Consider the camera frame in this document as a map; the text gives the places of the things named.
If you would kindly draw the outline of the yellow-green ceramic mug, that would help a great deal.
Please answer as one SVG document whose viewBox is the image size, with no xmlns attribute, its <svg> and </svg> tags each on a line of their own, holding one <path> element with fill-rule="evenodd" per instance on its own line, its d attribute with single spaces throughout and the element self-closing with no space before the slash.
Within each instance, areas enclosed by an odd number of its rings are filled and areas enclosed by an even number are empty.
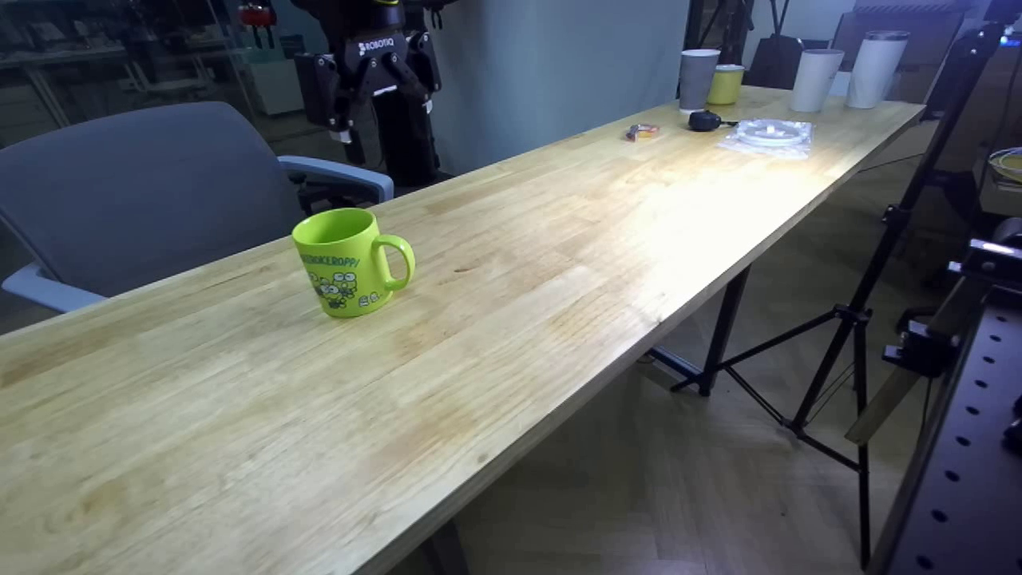
<svg viewBox="0 0 1022 575">
<path fill-rule="evenodd" d="M 407 241 L 384 233 L 368 209 L 333 209 L 300 219 L 291 243 L 318 307 L 334 320 L 368 316 L 415 281 Z"/>
</svg>

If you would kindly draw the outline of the small keys on table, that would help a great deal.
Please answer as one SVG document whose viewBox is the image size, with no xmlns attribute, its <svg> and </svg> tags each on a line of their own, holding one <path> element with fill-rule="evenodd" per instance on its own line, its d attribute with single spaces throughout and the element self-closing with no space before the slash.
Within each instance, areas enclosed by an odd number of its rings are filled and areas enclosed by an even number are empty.
<svg viewBox="0 0 1022 575">
<path fill-rule="evenodd" d="M 634 142 L 650 142 L 650 138 L 659 138 L 659 133 L 660 133 L 659 123 L 640 120 L 640 123 L 628 123 L 621 138 L 634 144 Z"/>
</svg>

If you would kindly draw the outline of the black computer mouse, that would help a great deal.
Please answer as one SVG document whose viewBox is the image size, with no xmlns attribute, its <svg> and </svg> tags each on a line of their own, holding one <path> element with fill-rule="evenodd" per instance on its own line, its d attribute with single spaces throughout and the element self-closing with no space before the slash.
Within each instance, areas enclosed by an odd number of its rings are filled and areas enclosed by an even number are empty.
<svg viewBox="0 0 1022 575">
<path fill-rule="evenodd" d="M 727 120 L 708 107 L 688 112 L 685 114 L 688 131 L 719 131 L 719 129 L 739 129 L 739 120 Z"/>
</svg>

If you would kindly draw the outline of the grey paper cup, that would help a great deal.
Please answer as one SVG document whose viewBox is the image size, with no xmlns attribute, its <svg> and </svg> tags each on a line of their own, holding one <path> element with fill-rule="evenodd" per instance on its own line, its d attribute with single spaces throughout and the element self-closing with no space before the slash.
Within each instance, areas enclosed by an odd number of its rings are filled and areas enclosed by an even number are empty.
<svg viewBox="0 0 1022 575">
<path fill-rule="evenodd" d="M 719 65 L 719 48 L 685 48 L 680 54 L 677 103 L 683 107 L 702 107 L 708 103 L 716 65 Z"/>
</svg>

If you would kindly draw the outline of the yellow cup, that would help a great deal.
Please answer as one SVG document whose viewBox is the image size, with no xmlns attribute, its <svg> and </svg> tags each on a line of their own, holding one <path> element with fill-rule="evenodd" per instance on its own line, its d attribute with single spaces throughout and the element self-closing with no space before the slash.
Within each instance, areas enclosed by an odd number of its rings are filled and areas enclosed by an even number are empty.
<svg viewBox="0 0 1022 575">
<path fill-rule="evenodd" d="M 719 65 L 711 87 L 708 87 L 708 103 L 711 106 L 735 106 L 740 95 L 740 81 L 745 81 L 745 68 L 740 65 Z"/>
</svg>

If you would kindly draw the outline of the clear plastic tape roll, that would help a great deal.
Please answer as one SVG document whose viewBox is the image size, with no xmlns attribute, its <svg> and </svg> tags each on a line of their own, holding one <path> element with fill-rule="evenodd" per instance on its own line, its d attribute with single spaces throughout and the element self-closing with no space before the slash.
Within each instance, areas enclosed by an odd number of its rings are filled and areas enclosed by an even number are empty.
<svg viewBox="0 0 1022 575">
<path fill-rule="evenodd" d="M 806 157 L 810 149 L 810 123 L 787 118 L 745 118 L 731 129 L 727 144 L 745 154 Z"/>
</svg>

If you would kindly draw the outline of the white tumbler left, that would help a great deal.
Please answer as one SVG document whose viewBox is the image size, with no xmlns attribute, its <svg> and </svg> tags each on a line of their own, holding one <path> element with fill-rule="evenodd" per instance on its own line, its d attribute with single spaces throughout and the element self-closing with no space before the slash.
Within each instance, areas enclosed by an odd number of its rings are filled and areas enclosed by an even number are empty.
<svg viewBox="0 0 1022 575">
<path fill-rule="evenodd" d="M 794 70 L 794 87 L 792 87 L 792 107 L 794 112 L 816 112 L 830 93 L 830 84 L 842 65 L 842 54 L 832 48 L 808 48 L 797 60 Z"/>
</svg>

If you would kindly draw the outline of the white tumbler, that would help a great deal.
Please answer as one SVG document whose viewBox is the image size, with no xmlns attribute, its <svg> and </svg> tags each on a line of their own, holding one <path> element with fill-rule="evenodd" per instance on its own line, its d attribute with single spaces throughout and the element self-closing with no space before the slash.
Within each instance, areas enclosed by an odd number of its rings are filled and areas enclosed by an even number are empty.
<svg viewBox="0 0 1022 575">
<path fill-rule="evenodd" d="M 864 112 L 886 95 L 897 65 L 905 58 L 905 48 L 908 48 L 905 31 L 876 31 L 863 39 L 852 72 L 849 72 L 849 93 L 847 93 L 849 107 Z"/>
<path fill-rule="evenodd" d="M 797 60 L 794 70 L 794 87 L 792 87 L 792 107 L 794 112 L 816 112 L 830 93 L 830 84 L 842 65 L 842 54 L 832 48 L 808 48 Z"/>
</svg>

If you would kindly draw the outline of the grey office chair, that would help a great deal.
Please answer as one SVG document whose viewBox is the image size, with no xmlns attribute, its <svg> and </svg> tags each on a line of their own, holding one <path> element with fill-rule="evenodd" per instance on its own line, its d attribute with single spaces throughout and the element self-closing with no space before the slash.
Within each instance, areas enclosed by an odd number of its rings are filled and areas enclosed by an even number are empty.
<svg viewBox="0 0 1022 575">
<path fill-rule="evenodd" d="M 56 312 L 280 241 L 312 197 L 380 205 L 387 173 L 279 157 L 225 103 L 104 114 L 0 149 L 2 292 Z"/>
</svg>

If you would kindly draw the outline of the white tumbler right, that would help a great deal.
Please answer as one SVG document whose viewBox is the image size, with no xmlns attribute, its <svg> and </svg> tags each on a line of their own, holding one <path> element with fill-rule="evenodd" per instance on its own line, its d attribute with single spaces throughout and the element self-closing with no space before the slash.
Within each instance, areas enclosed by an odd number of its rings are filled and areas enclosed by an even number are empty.
<svg viewBox="0 0 1022 575">
<path fill-rule="evenodd" d="M 905 58 L 905 48 L 908 48 L 905 31 L 876 31 L 863 39 L 852 72 L 849 72 L 849 93 L 847 93 L 849 107 L 864 112 L 886 95 L 897 65 Z"/>
</svg>

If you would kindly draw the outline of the black perforated breadboard base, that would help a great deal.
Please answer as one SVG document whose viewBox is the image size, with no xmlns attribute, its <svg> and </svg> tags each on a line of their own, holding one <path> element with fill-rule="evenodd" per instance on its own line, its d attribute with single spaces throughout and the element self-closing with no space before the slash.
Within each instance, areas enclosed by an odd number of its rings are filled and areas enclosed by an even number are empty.
<svg viewBox="0 0 1022 575">
<path fill-rule="evenodd" d="M 981 294 L 868 575 L 1022 575 L 1020 269 L 1022 249 L 991 241 L 957 264 Z"/>
</svg>

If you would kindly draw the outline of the black tripod stand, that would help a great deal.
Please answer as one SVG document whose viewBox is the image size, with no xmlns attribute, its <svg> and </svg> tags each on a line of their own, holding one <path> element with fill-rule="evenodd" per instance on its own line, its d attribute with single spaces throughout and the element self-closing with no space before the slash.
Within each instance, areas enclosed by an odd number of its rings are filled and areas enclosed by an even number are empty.
<svg viewBox="0 0 1022 575">
<path fill-rule="evenodd" d="M 650 361 L 659 366 L 668 366 L 677 373 L 677 384 L 671 384 L 671 392 L 683 390 L 683 385 L 695 385 L 702 395 L 711 392 L 716 376 L 727 373 L 775 425 L 781 425 L 784 430 L 794 434 L 797 443 L 813 448 L 816 455 L 842 462 L 847 469 L 857 473 L 857 527 L 858 527 L 858 566 L 868 566 L 872 558 L 872 460 L 868 460 L 868 448 L 858 448 L 852 457 L 832 449 L 830 443 L 816 440 L 808 434 L 808 415 L 816 407 L 823 384 L 841 357 L 842 348 L 852 348 L 852 402 L 857 412 L 864 412 L 868 407 L 868 361 L 864 361 L 864 329 L 868 329 L 868 297 L 882 278 L 882 272 L 886 269 L 886 260 L 894 257 L 897 241 L 905 235 L 909 213 L 923 196 L 923 188 L 935 178 L 935 163 L 946 154 L 952 131 L 962 123 L 962 112 L 982 72 L 982 68 L 991 65 L 991 58 L 997 54 L 998 42 L 1010 34 L 1012 23 L 1020 19 L 1020 14 L 1010 16 L 987 16 L 977 30 L 962 31 L 952 48 L 946 65 L 940 68 L 935 87 L 927 95 L 923 106 L 923 120 L 931 123 L 931 142 L 923 147 L 923 159 L 917 163 L 917 173 L 909 176 L 900 200 L 894 209 L 883 210 L 883 233 L 852 292 L 852 297 L 820 316 L 810 316 L 748 350 L 739 353 L 724 353 L 727 348 L 727 334 L 745 297 L 745 283 L 748 275 L 739 272 L 727 283 L 724 283 L 724 297 L 719 307 L 719 320 L 711 329 L 711 343 L 707 350 L 707 364 L 699 370 L 685 366 L 683 361 L 671 357 L 668 350 L 650 348 Z M 830 344 L 823 348 L 820 364 L 813 366 L 808 390 L 801 392 L 801 402 L 792 415 L 781 415 L 759 390 L 750 385 L 748 376 L 739 373 L 739 364 L 763 353 L 794 334 L 806 334 L 823 323 L 835 323 Z"/>
</svg>

